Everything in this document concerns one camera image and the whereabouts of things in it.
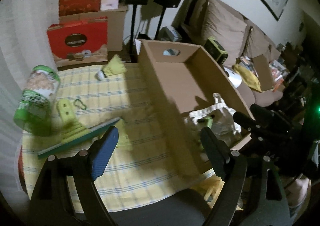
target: beige cushion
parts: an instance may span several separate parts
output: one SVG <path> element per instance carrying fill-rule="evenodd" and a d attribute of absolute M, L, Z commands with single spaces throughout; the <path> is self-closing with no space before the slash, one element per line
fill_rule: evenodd
<path fill-rule="evenodd" d="M 276 48 L 276 44 L 273 43 L 273 41 L 267 36 L 267 35 L 264 35 L 264 38 L 266 39 L 266 41 L 268 41 L 270 43 L 271 46 L 273 46 L 274 48 Z"/>
<path fill-rule="evenodd" d="M 244 53 L 245 45 L 247 44 L 247 40 L 249 38 L 250 30 L 251 30 L 251 26 L 247 25 L 244 30 L 244 36 L 243 36 L 243 41 L 240 47 L 239 57 L 241 57 L 242 54 Z"/>
<path fill-rule="evenodd" d="M 250 27 L 255 27 L 257 30 L 259 30 L 260 33 L 265 35 L 264 32 L 256 24 L 254 24 L 251 20 L 246 19 L 246 20 L 244 20 L 244 22 Z"/>
<path fill-rule="evenodd" d="M 237 88 L 238 92 L 240 93 L 241 97 L 245 101 L 248 107 L 250 107 L 252 104 L 256 102 L 256 99 L 253 95 L 252 90 L 249 86 L 245 84 L 244 81 L 240 84 L 240 86 Z"/>
<path fill-rule="evenodd" d="M 229 54 L 224 65 L 232 66 L 241 51 L 246 27 L 246 23 L 233 16 L 217 0 L 209 0 L 201 31 L 202 45 L 209 37 L 215 37 Z"/>
<path fill-rule="evenodd" d="M 280 100 L 283 96 L 283 93 L 279 91 L 272 92 L 270 90 L 270 91 L 265 91 L 261 93 L 256 91 L 252 91 L 252 92 L 256 99 L 256 104 L 261 107 L 267 107 L 273 104 L 275 101 Z"/>
<path fill-rule="evenodd" d="M 196 32 L 201 33 L 208 0 L 198 0 L 190 17 L 189 25 Z"/>
<path fill-rule="evenodd" d="M 262 31 L 257 27 L 251 27 L 244 54 L 250 58 L 265 55 L 269 59 L 269 45 L 270 43 L 264 38 Z"/>
<path fill-rule="evenodd" d="M 236 11 L 234 8 L 231 8 L 229 5 L 225 4 L 223 1 L 221 0 L 216 0 L 221 6 L 223 6 L 223 8 L 225 8 L 228 12 L 230 12 L 233 16 L 235 16 L 237 19 L 240 19 L 241 21 L 244 21 L 243 16 Z"/>
<path fill-rule="evenodd" d="M 271 53 L 271 60 L 278 60 L 278 58 L 281 55 L 281 53 L 273 46 L 271 47 L 270 53 Z"/>

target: cable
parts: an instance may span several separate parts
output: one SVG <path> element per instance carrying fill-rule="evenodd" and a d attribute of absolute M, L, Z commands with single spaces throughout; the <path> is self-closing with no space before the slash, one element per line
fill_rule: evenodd
<path fill-rule="evenodd" d="M 299 177 L 301 177 L 302 174 L 297 175 L 290 183 L 288 183 L 284 189 L 287 189 L 289 186 L 291 186 Z"/>

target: open cardboard box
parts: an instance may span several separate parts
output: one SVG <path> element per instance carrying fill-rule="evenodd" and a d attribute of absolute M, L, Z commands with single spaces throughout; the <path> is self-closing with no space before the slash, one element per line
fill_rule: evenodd
<path fill-rule="evenodd" d="M 191 111 L 215 104 L 214 93 L 219 93 L 229 107 L 252 117 L 248 106 L 202 46 L 152 40 L 141 42 L 140 68 L 179 172 L 194 176 L 210 170 L 210 162 L 201 159 L 182 118 Z M 164 55 L 168 49 L 177 50 L 179 54 Z M 247 131 L 243 136 L 244 139 L 232 149 L 239 150 L 250 140 Z"/>
<path fill-rule="evenodd" d="M 274 88 L 275 81 L 272 77 L 272 70 L 270 69 L 269 63 L 277 60 L 280 54 L 276 48 L 269 46 L 264 53 L 257 50 L 248 55 L 248 57 L 252 59 L 253 66 L 257 72 L 261 91 L 268 91 Z"/>

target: sofa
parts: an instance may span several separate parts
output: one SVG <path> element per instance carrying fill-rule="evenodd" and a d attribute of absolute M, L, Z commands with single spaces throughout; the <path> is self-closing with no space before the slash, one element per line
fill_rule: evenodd
<path fill-rule="evenodd" d="M 220 0 L 186 0 L 185 12 L 182 13 L 181 28 L 192 43 L 204 45 L 214 36 L 228 52 L 228 59 L 223 64 L 232 69 L 237 58 L 245 54 L 253 57 L 263 54 L 268 61 L 277 60 L 280 52 L 276 45 L 263 31 L 242 14 Z M 243 81 L 237 88 L 248 106 L 256 103 L 262 107 L 271 105 L 282 98 L 283 86 L 273 92 L 258 92 L 250 89 Z"/>

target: yellow checkered tablecloth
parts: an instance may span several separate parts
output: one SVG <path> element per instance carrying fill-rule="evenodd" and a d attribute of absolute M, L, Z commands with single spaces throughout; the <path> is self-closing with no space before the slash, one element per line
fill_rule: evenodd
<path fill-rule="evenodd" d="M 105 172 L 94 183 L 109 212 L 136 208 L 160 201 L 195 182 L 214 174 L 213 170 L 198 178 L 182 178 L 174 167 L 166 147 L 166 138 L 155 117 L 139 64 L 126 64 L 127 73 L 97 81 L 95 74 L 101 66 L 81 67 L 59 72 L 61 86 L 57 100 L 81 99 L 88 109 L 74 108 L 78 120 L 92 127 L 121 116 L 133 150 L 116 148 Z M 52 110 L 53 128 L 61 126 L 56 106 Z M 36 184 L 44 159 L 37 152 L 56 144 L 53 138 L 35 137 L 27 132 L 22 138 L 23 170 L 29 197 Z M 88 149 L 86 141 L 72 149 L 56 154 L 58 158 L 74 156 Z M 83 213 L 72 177 L 68 177 L 72 202 L 77 213 Z"/>

